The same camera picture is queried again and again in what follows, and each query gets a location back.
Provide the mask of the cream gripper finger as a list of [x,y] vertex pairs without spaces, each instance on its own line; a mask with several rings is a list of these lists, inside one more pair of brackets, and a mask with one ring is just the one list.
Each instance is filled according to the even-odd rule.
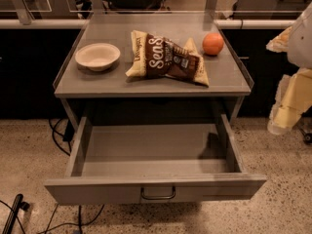
[[289,132],[312,106],[312,70],[299,68],[293,75],[283,75],[271,108],[267,130],[273,135]]
[[289,37],[292,28],[288,27],[266,45],[266,49],[275,53],[286,52],[289,48]]

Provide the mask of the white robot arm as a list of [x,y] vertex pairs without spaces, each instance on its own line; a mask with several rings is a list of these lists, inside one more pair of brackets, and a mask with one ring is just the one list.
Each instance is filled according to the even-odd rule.
[[270,40],[266,49],[285,52],[288,61],[298,67],[294,75],[282,77],[269,115],[267,130],[273,135],[283,135],[312,106],[312,4],[292,26]]

